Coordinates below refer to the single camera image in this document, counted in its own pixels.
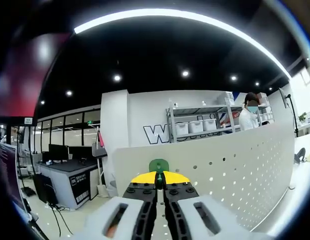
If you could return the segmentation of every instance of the white floor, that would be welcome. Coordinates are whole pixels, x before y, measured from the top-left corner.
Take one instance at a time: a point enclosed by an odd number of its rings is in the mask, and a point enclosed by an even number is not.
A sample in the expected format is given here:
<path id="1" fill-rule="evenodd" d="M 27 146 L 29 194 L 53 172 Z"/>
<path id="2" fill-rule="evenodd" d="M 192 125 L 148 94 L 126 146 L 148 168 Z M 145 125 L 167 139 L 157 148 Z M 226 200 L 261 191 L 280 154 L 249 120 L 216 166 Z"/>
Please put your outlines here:
<path id="1" fill-rule="evenodd" d="M 310 153 L 310 134 L 295 139 L 295 152 L 297 153 L 302 147 L 306 149 L 307 157 Z M 25 180 L 24 183 L 26 186 L 35 190 L 32 180 Z M 274 211 L 254 230 L 254 232 L 263 232 L 275 237 L 291 221 L 294 214 L 299 210 L 299 206 L 302 204 L 305 196 L 308 194 L 310 187 L 310 162 L 294 165 L 290 186 L 294 189 L 289 189 L 287 191 Z M 58 239 L 59 230 L 52 210 L 46 208 L 46 205 L 39 200 L 37 195 L 27 197 L 27 200 L 32 212 L 38 215 L 37 224 L 42 231 L 50 240 Z M 84 227 L 87 216 L 108 200 L 109 198 L 97 196 L 92 201 L 86 202 L 77 210 L 63 211 L 62 215 L 70 230 L 73 233 L 80 231 Z M 58 212 L 55 214 L 61 228 L 61 236 L 70 237 L 71 234 L 67 230 L 61 216 Z"/>
<path id="2" fill-rule="evenodd" d="M 35 191 L 34 183 L 32 180 L 24 180 L 24 184 L 27 187 L 32 188 Z M 46 236 L 50 240 L 56 240 L 59 238 L 59 228 L 57 226 L 56 219 L 54 217 L 53 211 L 51 208 L 46 208 L 46 205 L 38 198 L 37 195 L 33 195 L 31 197 L 26 198 L 28 204 L 31 208 L 32 213 L 38 215 L 37 224 L 41 228 L 41 230 L 46 234 Z M 84 227 L 84 223 L 86 217 L 97 210 L 100 206 L 102 206 L 109 198 L 102 198 L 96 196 L 92 201 L 87 201 L 83 206 L 78 208 L 77 210 L 71 211 L 62 211 L 61 214 L 65 219 L 69 229 L 76 233 L 80 231 Z M 69 233 L 66 228 L 60 214 L 56 211 L 56 217 L 59 222 L 59 226 L 61 229 L 61 237 L 70 237 L 71 233 Z"/>

